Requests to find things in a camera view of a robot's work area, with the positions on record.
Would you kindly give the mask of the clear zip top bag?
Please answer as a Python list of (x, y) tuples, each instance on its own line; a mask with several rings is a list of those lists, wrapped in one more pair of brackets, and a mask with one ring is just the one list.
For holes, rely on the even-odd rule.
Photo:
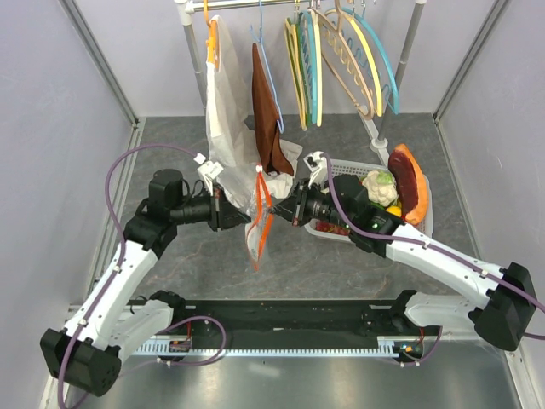
[(257, 271), (273, 224), (273, 214), (270, 212), (273, 200), (267, 188), (262, 166), (258, 164), (255, 170), (255, 216), (245, 229), (244, 243), (250, 263)]

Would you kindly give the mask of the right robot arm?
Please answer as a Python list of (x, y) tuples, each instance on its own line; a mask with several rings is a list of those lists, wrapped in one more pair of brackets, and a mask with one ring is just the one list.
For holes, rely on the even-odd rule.
[(487, 343), (514, 351), (528, 337), (527, 328), (541, 304), (536, 299), (529, 270), (517, 262), (503, 267), (455, 251), (421, 233), (414, 226), (368, 200), (355, 175), (330, 178), (328, 192), (304, 180), (271, 212), (296, 227), (312, 219), (348, 228), (349, 240), (367, 253), (408, 265), (454, 290), (455, 303), (437, 301), (411, 291), (404, 306), (390, 313), (390, 325), (399, 335), (418, 327), (446, 326), (459, 319), (472, 325)]

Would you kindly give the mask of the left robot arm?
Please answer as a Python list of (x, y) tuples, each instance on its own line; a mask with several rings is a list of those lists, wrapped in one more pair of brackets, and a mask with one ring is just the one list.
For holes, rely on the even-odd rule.
[(243, 206), (251, 194), (233, 168), (207, 162), (198, 173), (204, 191), (197, 195), (178, 170), (154, 174), (97, 286), (61, 330), (48, 329), (42, 335), (43, 357), (60, 385), (102, 396), (142, 344), (161, 331), (177, 335), (186, 328), (186, 313), (178, 309), (185, 301), (169, 291), (151, 296), (126, 320), (120, 316), (180, 225), (204, 222), (221, 231), (249, 222)]

